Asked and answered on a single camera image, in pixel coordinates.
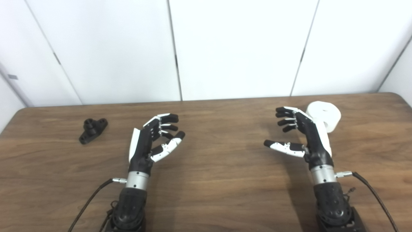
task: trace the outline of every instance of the cable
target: cable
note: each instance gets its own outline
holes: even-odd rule
[[[378,196],[377,192],[375,191],[375,189],[372,188],[372,186],[367,182],[367,180],[365,180],[365,178],[363,178],[361,175],[359,175],[357,172],[352,172],[352,175],[356,178],[358,178],[362,183],[364,183],[369,190],[372,192],[372,194],[376,197],[376,200],[378,200],[379,204],[381,205],[382,209],[385,211],[386,215],[389,218],[389,221],[392,224],[393,229],[396,232],[399,232],[398,227],[395,224],[395,221],[392,219],[391,214],[389,213],[388,209],[385,207],[384,203],[382,202],[382,200],[380,199],[380,197]]]
[[[83,214],[84,210],[86,209],[86,207],[89,205],[89,203],[91,202],[91,200],[94,198],[94,196],[102,189],[104,188],[106,185],[110,184],[113,182],[113,179],[108,179],[106,182],[104,182],[103,184],[101,184],[99,186],[99,188],[96,189],[96,191],[94,191],[94,193],[90,196],[90,198],[87,200],[87,202],[84,204],[82,210],[80,210],[79,214],[77,215],[77,217],[75,218],[75,220],[73,221],[72,225],[70,226],[68,232],[71,232],[73,230],[73,227],[76,225],[77,221],[79,220],[80,216]]]

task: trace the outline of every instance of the black cable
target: black cable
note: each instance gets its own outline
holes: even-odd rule
[[[101,184],[99,186],[99,188],[96,189],[96,191],[94,191],[94,193],[90,196],[90,198],[87,200],[87,202],[84,204],[82,210],[80,210],[79,214],[77,215],[77,217],[75,218],[75,220],[73,221],[72,225],[70,226],[68,232],[71,232],[73,230],[73,227],[76,225],[77,221],[79,220],[80,216],[83,214],[84,210],[86,209],[86,207],[89,205],[89,203],[91,202],[91,200],[94,198],[94,196],[102,189],[104,188],[106,185],[110,184],[113,182],[113,179],[108,179],[106,182],[104,182],[103,184]]]
[[[372,194],[376,197],[376,200],[378,200],[379,204],[381,205],[382,209],[385,211],[386,215],[389,218],[389,221],[392,224],[393,229],[396,232],[399,232],[398,227],[395,224],[395,221],[392,219],[391,214],[389,213],[388,209],[385,207],[384,203],[382,202],[382,200],[380,199],[380,197],[378,196],[377,192],[375,191],[375,189],[372,188],[372,186],[367,182],[367,180],[365,180],[365,178],[363,178],[361,175],[359,175],[357,172],[352,172],[352,175],[356,178],[358,178],[362,183],[364,183],[369,190],[372,192]]]
[[[107,223],[107,221],[109,220],[110,216],[113,214],[113,208],[110,209],[109,211],[107,211],[106,213],[107,213],[106,218],[104,219],[104,221],[103,221],[103,223],[102,223],[102,226],[100,226],[99,232],[102,232],[102,231],[103,231],[104,226],[106,225],[106,223]]]

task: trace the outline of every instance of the black fingertip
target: black fingertip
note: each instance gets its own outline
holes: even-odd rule
[[[162,123],[177,123],[179,122],[179,116],[177,114],[169,114],[162,117]]]
[[[286,110],[285,107],[276,108],[276,112],[284,112],[285,110]]]
[[[292,120],[283,119],[278,122],[278,125],[283,126],[283,125],[290,124],[290,123],[294,123],[294,122]]]
[[[167,125],[167,126],[162,126],[162,130],[178,131],[179,127],[177,127],[175,125]]]
[[[286,117],[286,115],[284,113],[276,113],[276,117],[283,118],[283,117]]]
[[[276,143],[275,141],[272,140],[265,140],[265,142],[263,142],[263,145],[270,147],[272,144]]]
[[[184,137],[186,136],[186,134],[183,132],[183,131],[179,131],[176,135],[175,135],[175,138],[178,138],[178,139],[183,139]]]
[[[293,130],[294,128],[295,128],[294,125],[288,125],[288,126],[284,127],[282,129],[282,131],[286,133],[286,132],[289,132],[289,131]]]

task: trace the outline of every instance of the white finger cover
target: white finger cover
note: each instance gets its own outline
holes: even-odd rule
[[[139,136],[140,136],[140,130],[134,128],[133,135],[131,137],[131,142],[130,142],[129,163],[130,163],[131,158],[134,156],[134,153],[136,152],[137,143],[139,142]]]
[[[159,154],[153,155],[151,158],[154,162],[157,162],[167,155],[169,155],[177,146],[182,142],[180,138],[173,138],[170,140],[169,144],[162,144],[163,151]]]

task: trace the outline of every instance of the wooden table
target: wooden table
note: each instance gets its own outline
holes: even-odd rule
[[[330,134],[335,171],[363,175],[399,229],[412,231],[412,109],[391,93],[22,109],[0,135],[0,230],[66,231],[102,182],[127,176],[133,127],[170,112],[186,137],[152,169],[148,232],[317,231],[308,165],[263,146],[305,142],[297,131],[282,133],[275,108],[315,100],[342,112]],[[81,145],[86,118],[109,126]],[[366,186],[339,181],[344,191],[357,188],[351,204],[371,232],[392,231]],[[100,191],[74,232],[97,231],[122,187]]]

